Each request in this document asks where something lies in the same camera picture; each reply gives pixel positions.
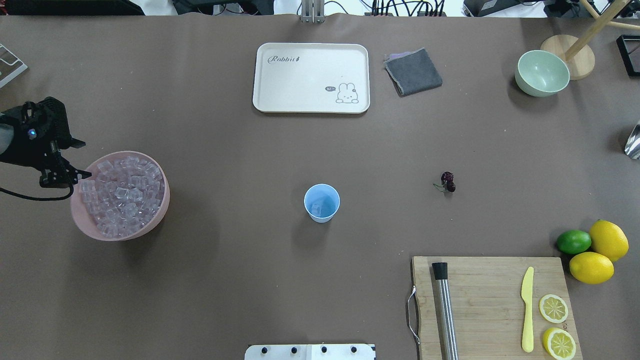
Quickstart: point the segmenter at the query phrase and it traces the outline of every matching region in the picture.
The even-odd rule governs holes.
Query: yellow lemon
[[[569,307],[558,295],[547,294],[540,299],[540,313],[548,322],[561,323],[569,316]]]
[[[606,220],[598,220],[589,230],[591,248],[615,262],[629,251],[629,241],[619,226]]]
[[[550,327],[542,334],[542,345],[556,360],[570,360],[575,356],[573,337],[557,327]]]
[[[569,271],[582,282],[600,284],[613,276],[613,263],[604,255],[587,251],[569,261]]]

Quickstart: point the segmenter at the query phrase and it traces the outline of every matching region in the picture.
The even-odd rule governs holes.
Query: wooden stand
[[[571,35],[555,35],[546,39],[540,49],[554,53],[562,59],[569,68],[571,80],[586,78],[595,67],[595,55],[587,44],[629,4],[629,1],[615,0],[580,38]]]

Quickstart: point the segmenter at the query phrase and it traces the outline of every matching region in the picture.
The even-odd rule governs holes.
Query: yellow knife
[[[522,289],[520,296],[524,300],[524,327],[522,328],[522,350],[533,351],[533,314],[531,313],[531,302],[533,296],[533,268],[530,266],[522,279]]]

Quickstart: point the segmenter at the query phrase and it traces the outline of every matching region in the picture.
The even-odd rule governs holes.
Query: cutting board handle
[[[411,290],[411,294],[409,294],[409,298],[406,299],[406,323],[407,325],[409,325],[409,330],[411,330],[411,333],[413,334],[413,337],[415,338],[415,343],[420,345],[420,337],[418,336],[418,334],[415,333],[415,331],[413,330],[413,328],[411,327],[411,315],[409,314],[409,305],[411,304],[411,298],[413,298],[416,302],[415,307],[418,307],[418,300],[415,298],[415,285],[413,285],[413,288]]]

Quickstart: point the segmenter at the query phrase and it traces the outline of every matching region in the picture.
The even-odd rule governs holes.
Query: rabbit cartoon
[[[336,99],[335,102],[344,104],[358,103],[358,93],[356,92],[356,86],[353,83],[342,83],[338,89],[338,99]]]

